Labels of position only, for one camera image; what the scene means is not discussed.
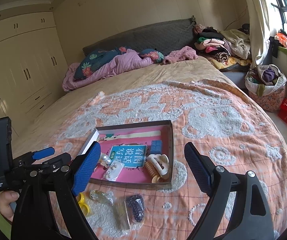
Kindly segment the left hand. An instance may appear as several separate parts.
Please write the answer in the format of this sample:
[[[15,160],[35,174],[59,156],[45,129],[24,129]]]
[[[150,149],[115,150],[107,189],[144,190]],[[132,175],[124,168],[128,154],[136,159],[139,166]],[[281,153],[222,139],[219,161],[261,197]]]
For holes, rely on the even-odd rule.
[[[19,199],[19,194],[15,191],[0,192],[0,213],[9,222],[13,221],[14,211],[11,208],[11,203]]]

